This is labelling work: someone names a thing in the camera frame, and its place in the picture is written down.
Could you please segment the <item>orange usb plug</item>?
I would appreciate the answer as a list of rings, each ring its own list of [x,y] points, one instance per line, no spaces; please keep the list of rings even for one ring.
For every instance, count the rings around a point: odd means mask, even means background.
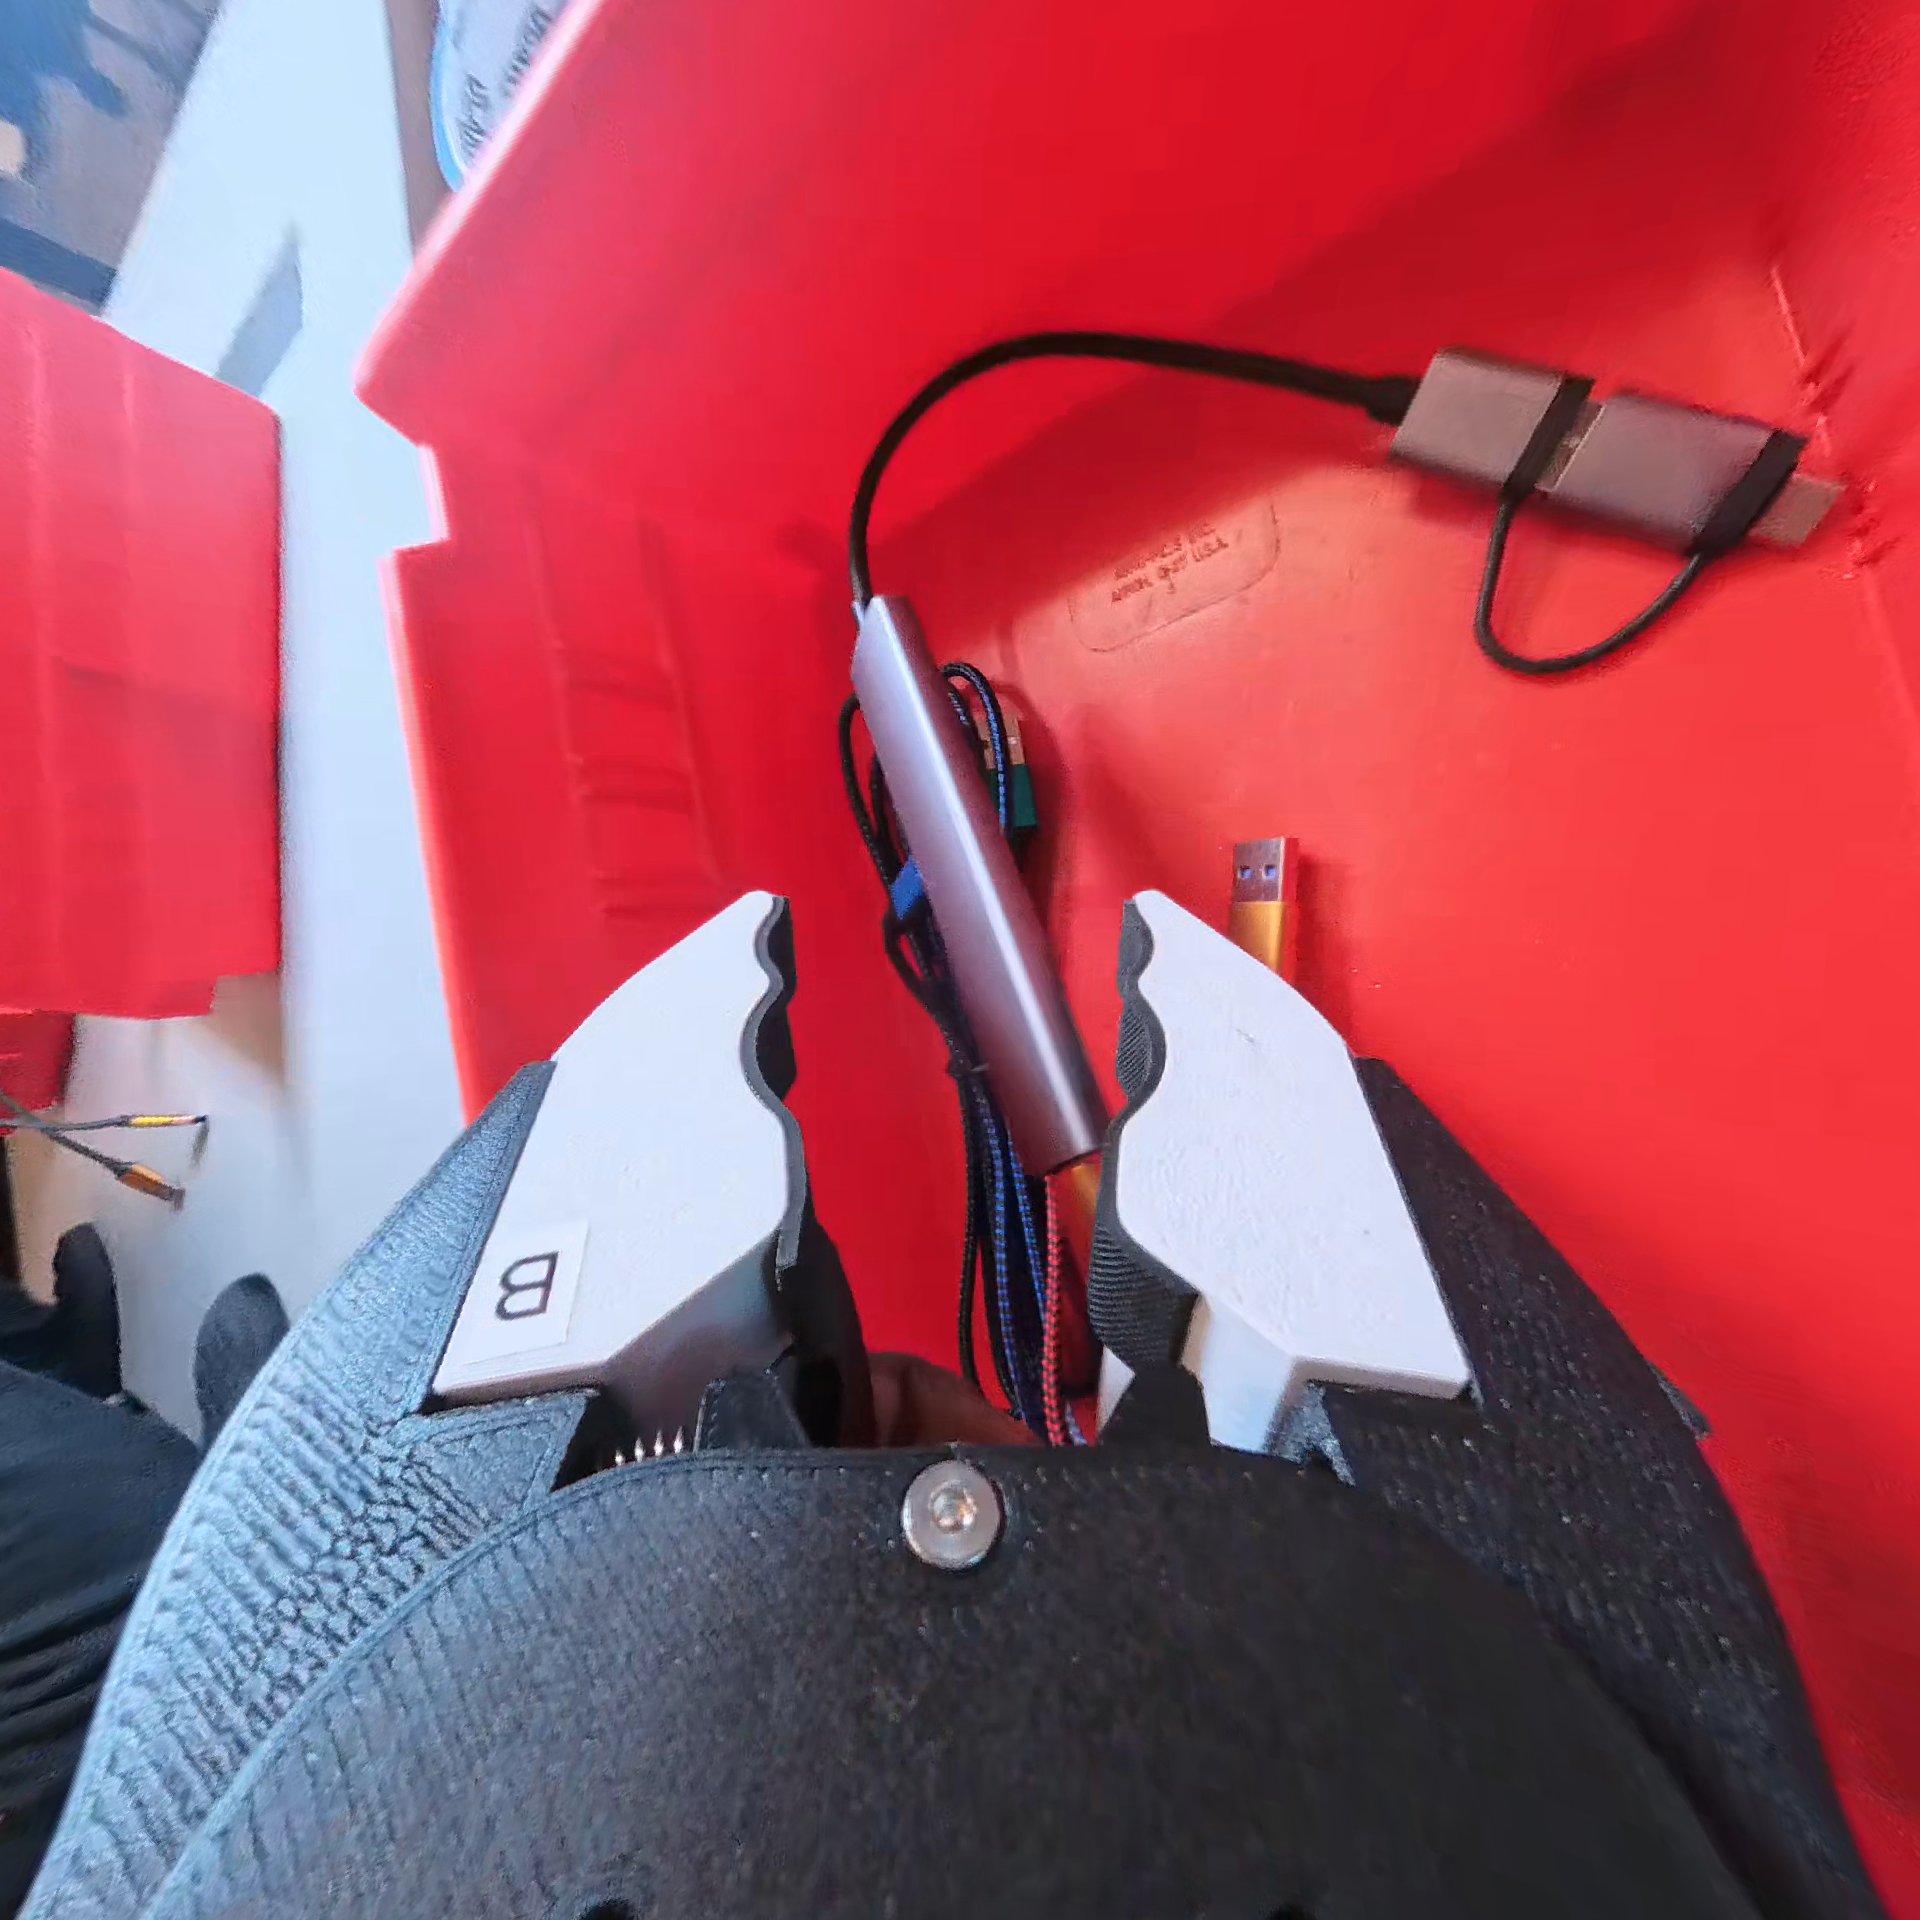
[[[1292,835],[1236,845],[1228,941],[1284,980],[1301,980],[1301,882],[1302,845]]]

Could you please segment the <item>green usb plug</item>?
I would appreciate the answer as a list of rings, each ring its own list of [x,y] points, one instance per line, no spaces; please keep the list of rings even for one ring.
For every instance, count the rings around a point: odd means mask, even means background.
[[[1023,746],[1023,709],[1007,699],[981,705],[976,739],[981,739],[981,768],[988,768],[1002,837],[1011,847],[1023,847],[1044,831],[1036,781],[1033,781],[1028,746]]]

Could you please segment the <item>grey usb plug adapter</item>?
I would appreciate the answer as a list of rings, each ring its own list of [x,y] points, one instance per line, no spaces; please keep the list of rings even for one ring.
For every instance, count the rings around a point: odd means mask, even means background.
[[[1736,546],[1801,546],[1848,483],[1808,471],[1808,441],[1768,418],[1609,391],[1470,349],[1441,349],[1414,387],[1394,459],[1495,497],[1477,587],[1477,650],[1524,679],[1594,673],[1658,629]],[[1512,650],[1495,633],[1508,542],[1544,503],[1589,526],[1671,546],[1672,584],[1619,633],[1563,657]]]

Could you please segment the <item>grey usb hub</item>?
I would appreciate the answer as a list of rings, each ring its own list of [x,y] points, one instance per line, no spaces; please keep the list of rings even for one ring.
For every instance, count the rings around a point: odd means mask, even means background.
[[[1002,837],[976,726],[904,598],[870,598],[849,674],[1011,1151],[1028,1177],[1080,1163],[1104,1138],[1104,1100]]]

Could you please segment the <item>dark cloth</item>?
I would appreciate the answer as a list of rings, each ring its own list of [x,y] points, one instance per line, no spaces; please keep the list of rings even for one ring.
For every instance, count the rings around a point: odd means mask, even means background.
[[[95,1224],[59,1236],[53,1300],[0,1282],[0,1911],[17,1915],[72,1804],[79,1750],[180,1500],[292,1319],[265,1272],[205,1312],[205,1441],[123,1391],[113,1263]]]

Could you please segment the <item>blue white round container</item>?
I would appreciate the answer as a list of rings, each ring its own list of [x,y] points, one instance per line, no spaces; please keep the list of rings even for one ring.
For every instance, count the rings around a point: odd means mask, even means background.
[[[452,187],[468,178],[512,111],[570,0],[439,0],[428,46],[428,135]]]

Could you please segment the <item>dark blue printed board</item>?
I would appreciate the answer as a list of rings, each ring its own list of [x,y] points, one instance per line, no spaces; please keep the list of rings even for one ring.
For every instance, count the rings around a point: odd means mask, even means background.
[[[218,0],[0,3],[0,266],[102,309]]]

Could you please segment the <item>red plastic bin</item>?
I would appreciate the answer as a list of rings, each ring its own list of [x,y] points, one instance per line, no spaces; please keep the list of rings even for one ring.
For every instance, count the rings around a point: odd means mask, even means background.
[[[793,913],[819,1221],[951,1362],[960,1100],[835,720],[849,497],[960,357],[1479,349],[1808,433],[1842,503],[1626,657],[1470,637],[1491,497],[1346,412],[1017,366],[876,503],[1011,692],[1109,1087],[1119,903],[1302,845],[1301,988],[1711,1422],[1859,1854],[1915,1915],[1915,3],[570,3],[369,338],[473,1117],[738,892]]]
[[[281,969],[281,418],[0,287],[6,1087]]]

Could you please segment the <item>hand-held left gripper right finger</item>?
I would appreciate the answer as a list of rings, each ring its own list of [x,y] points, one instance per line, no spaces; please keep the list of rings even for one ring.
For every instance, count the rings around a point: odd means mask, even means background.
[[[1128,903],[1115,988],[1102,1416],[1159,1362],[1199,1382],[1236,1451],[1275,1451],[1308,1389],[1466,1395],[1466,1348],[1335,1024],[1166,892]]]

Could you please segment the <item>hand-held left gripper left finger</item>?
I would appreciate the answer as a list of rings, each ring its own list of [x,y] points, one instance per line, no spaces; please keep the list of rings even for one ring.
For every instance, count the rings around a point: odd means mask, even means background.
[[[589,1389],[679,1441],[716,1377],[785,1358],[809,1221],[788,998],[788,899],[742,892],[589,1013],[549,1061],[436,1400]]]

